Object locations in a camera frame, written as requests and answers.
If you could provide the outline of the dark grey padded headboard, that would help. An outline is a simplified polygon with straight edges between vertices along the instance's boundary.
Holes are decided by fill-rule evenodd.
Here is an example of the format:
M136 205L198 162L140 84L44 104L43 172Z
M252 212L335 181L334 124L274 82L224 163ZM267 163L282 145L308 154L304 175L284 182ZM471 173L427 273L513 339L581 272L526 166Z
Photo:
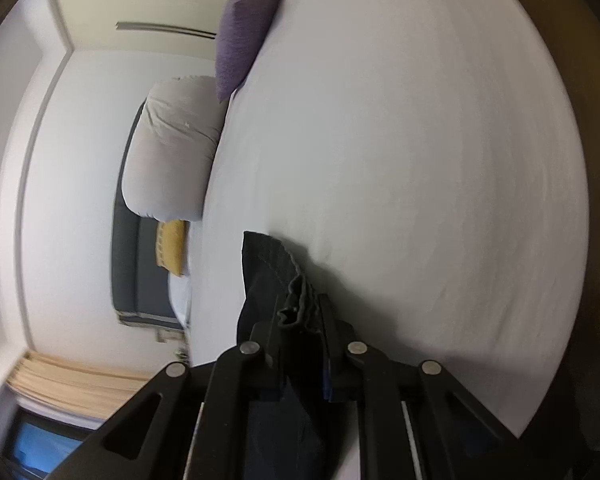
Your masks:
M110 250L114 312L126 326L181 333L183 326L169 299L169 273L156 260L157 229L157 220L129 210L118 181Z

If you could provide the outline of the white pillow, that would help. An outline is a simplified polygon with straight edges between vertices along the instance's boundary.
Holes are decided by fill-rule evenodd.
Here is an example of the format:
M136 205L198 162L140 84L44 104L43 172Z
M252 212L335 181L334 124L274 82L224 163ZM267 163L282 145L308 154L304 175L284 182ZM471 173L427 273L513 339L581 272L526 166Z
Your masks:
M169 301L174 315L183 328L189 326L193 286L188 275L168 276Z

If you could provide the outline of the rolled grey duvet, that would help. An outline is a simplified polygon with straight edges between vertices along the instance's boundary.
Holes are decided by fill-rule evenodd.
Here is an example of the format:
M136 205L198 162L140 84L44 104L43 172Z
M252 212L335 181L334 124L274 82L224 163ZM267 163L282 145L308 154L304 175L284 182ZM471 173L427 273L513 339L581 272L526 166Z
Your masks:
M201 219L226 110L215 95L213 77L154 84L122 172L122 196L130 211L160 222Z

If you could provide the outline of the beige curtain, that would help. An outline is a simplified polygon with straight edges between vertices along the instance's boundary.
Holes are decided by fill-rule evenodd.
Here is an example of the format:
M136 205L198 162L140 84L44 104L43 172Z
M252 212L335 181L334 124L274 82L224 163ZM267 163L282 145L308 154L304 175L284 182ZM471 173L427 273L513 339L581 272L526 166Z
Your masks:
M91 366L27 352L9 373L12 391L69 414L107 419L146 385L151 374Z

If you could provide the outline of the yellow cushion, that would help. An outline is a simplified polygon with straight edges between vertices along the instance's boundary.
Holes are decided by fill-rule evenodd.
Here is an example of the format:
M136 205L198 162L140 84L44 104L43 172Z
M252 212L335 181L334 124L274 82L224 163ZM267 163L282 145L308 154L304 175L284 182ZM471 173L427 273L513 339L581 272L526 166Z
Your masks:
M172 220L159 222L156 233L156 263L175 276L182 276L185 268L186 222Z

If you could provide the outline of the white bed sheet mattress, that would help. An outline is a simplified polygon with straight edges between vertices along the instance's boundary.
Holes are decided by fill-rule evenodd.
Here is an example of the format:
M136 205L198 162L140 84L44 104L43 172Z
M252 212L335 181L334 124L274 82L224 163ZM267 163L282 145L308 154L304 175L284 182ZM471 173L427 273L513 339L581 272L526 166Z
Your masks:
M359 340L436 360L516 437L571 334L580 136L517 0L279 0L212 164L193 355L238 346L242 237L281 240Z

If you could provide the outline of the purple cushion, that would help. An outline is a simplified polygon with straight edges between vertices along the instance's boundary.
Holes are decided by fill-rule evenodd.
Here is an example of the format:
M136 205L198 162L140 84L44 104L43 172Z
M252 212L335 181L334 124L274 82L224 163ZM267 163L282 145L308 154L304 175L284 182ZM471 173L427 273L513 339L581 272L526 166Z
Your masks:
M278 4L279 0L227 0L215 38L216 96L220 102L247 77Z

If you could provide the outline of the black denim pants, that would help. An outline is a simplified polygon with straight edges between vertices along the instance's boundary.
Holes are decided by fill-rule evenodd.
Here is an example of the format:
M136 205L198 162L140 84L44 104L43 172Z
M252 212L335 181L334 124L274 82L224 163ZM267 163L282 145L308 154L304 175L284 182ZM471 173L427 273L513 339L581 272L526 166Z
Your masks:
M250 410L246 479L330 479L349 425L349 407L329 399L329 365L320 327L320 295L281 240L246 231L242 237L245 301L236 342L270 322L268 355L279 379L275 401Z

